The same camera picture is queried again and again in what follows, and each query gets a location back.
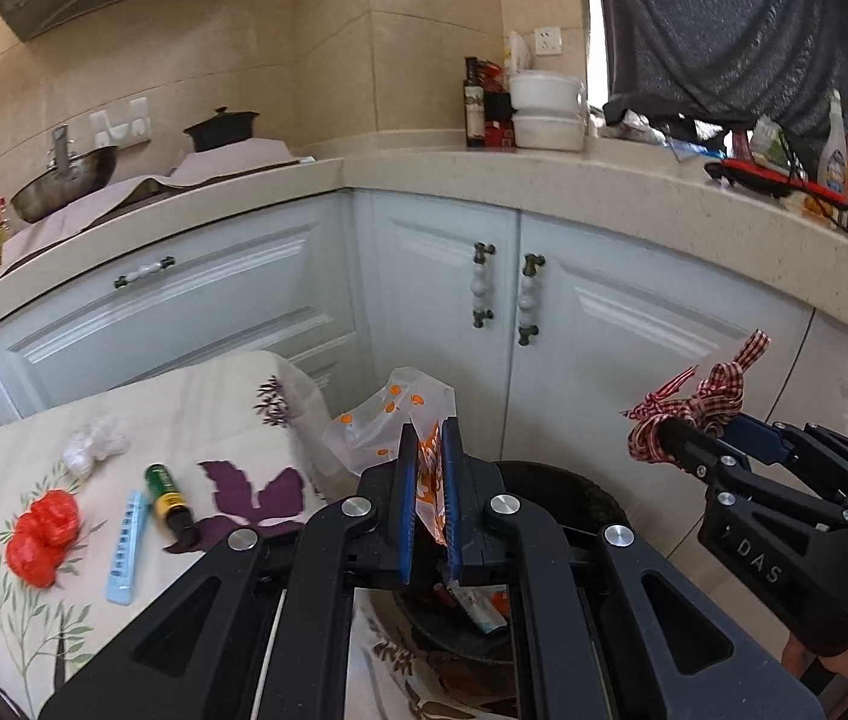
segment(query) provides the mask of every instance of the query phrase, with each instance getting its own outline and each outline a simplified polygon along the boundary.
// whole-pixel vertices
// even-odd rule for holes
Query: blue ruler
[[[113,551],[105,596],[112,604],[129,605],[134,600],[134,569],[137,567],[137,545],[147,524],[147,501],[139,490],[127,498],[120,523],[118,546]]]

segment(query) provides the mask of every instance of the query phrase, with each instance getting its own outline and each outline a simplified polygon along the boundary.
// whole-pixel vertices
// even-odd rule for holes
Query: cabinet handle
[[[520,315],[517,334],[518,346],[530,346],[531,337],[540,335],[537,327],[537,270],[547,264],[547,260],[537,254],[523,255],[521,286],[517,293],[517,310]]]
[[[159,261],[158,263],[142,265],[137,268],[136,271],[132,272],[132,274],[120,276],[118,280],[113,282],[113,288],[115,290],[119,290],[121,287],[126,287],[128,284],[133,284],[134,281],[139,281],[142,278],[147,278],[148,276],[159,274],[161,271],[166,271],[168,268],[172,268],[172,266],[175,265],[177,265],[177,260],[175,260],[173,257],[164,257],[163,260]]]
[[[474,296],[474,327],[480,330],[486,319],[494,319],[494,312],[487,306],[490,285],[487,283],[487,257],[497,253],[493,244],[474,245],[474,277],[471,280],[471,295]]]

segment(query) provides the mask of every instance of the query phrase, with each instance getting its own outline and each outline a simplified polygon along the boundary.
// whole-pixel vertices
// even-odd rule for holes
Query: red checkered ribbon
[[[771,344],[768,334],[755,330],[744,348],[731,362],[718,362],[710,375],[697,385],[690,397],[673,397],[697,372],[689,367],[667,384],[650,392],[633,409],[621,412],[637,422],[627,437],[627,451],[644,463],[675,463],[657,442],[657,425],[669,416],[690,422],[697,428],[723,435],[723,428],[741,412],[744,403],[744,372],[757,362]]]

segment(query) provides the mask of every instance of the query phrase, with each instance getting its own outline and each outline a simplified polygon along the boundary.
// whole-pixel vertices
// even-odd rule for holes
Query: translucent bag with orange dots
[[[444,541],[444,490],[440,464],[440,426],[456,416],[454,388],[417,368],[399,367],[387,386],[358,408],[332,420],[324,443],[354,474],[397,458],[403,425],[411,422],[420,439],[417,514],[435,541]]]

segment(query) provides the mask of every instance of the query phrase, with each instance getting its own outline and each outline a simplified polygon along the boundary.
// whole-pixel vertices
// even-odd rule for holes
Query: silver bolt
[[[516,514],[521,502],[513,495],[495,495],[490,499],[490,508],[498,514]]]
[[[348,498],[340,506],[341,512],[347,514],[347,517],[363,517],[364,514],[369,514],[371,503],[366,498],[355,496]]]
[[[627,525],[611,525],[604,531],[604,540],[612,547],[629,547],[634,543],[634,532]]]
[[[227,546],[235,552],[246,552],[257,544],[257,533],[250,528],[241,528],[227,536]]]

